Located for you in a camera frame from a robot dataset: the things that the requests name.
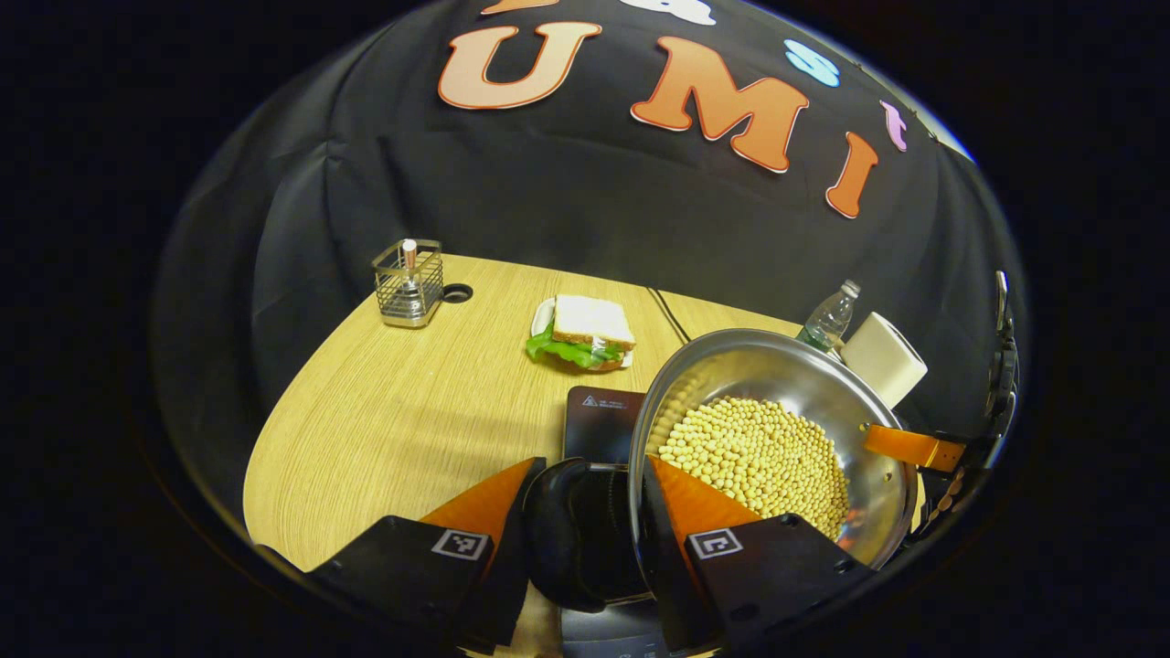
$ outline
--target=metal bowl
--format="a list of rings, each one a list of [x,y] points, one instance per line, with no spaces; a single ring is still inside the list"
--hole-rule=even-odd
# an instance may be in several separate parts
[[[629,481],[642,481],[645,455],[658,454],[688,409],[722,396],[783,403],[786,410],[825,429],[849,479],[849,514],[837,544],[869,568],[881,568],[909,528],[917,478],[908,464],[866,450],[861,425],[901,425],[860,377],[786,336],[729,329],[702,336],[675,352],[651,384],[638,416]],[[628,489],[631,518],[638,519],[642,487]],[[634,526],[635,553],[642,567],[642,533],[638,523]]]

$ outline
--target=desk hole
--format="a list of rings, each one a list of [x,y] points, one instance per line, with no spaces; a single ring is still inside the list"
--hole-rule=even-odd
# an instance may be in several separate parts
[[[449,283],[442,287],[442,301],[449,304],[463,303],[472,299],[472,287],[467,283]]]

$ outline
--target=metal utensil holder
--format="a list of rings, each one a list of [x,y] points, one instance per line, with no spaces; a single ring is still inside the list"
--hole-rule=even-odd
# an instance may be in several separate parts
[[[418,244],[414,267],[406,267],[402,242],[373,259],[373,279],[381,321],[393,327],[426,327],[442,300],[442,244]]]

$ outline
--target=blue letter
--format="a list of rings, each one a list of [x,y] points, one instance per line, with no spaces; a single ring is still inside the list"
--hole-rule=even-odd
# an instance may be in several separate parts
[[[821,57],[815,50],[812,50],[799,41],[785,39],[784,44],[789,47],[789,52],[785,55],[789,56],[792,66],[830,87],[837,87],[841,83],[840,78],[837,77],[837,74],[841,71],[837,69],[833,62]]]

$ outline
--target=orange letter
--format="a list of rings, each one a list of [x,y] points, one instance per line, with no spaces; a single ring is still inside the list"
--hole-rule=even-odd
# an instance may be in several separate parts
[[[537,34],[544,35],[544,46],[536,56],[532,70],[516,82],[489,82],[488,64],[491,63],[496,48],[518,32],[515,27],[489,27],[453,39],[450,47],[455,52],[450,54],[447,67],[439,77],[439,96],[456,108],[468,110],[493,110],[535,103],[560,87],[581,41],[600,34],[601,26],[544,23],[536,28]]]
[[[510,12],[512,9],[526,9],[529,7],[544,7],[545,5],[556,5],[560,0],[500,0],[495,5],[480,12],[484,16],[490,14],[502,14],[504,12]]]
[[[845,140],[849,143],[849,155],[845,158],[845,169],[841,170],[837,185],[825,190],[825,200],[837,212],[856,219],[861,211],[861,190],[869,178],[869,169],[878,165],[878,153],[868,142],[852,132],[845,133]]]
[[[736,89],[720,54],[676,36],[659,39],[668,53],[662,77],[649,101],[634,103],[634,118],[667,130],[687,130],[690,116],[687,98],[695,95],[703,136],[723,137],[745,117],[748,128],[731,138],[731,149],[759,166],[784,173],[789,170],[789,137],[808,98],[791,85],[765,77]]]

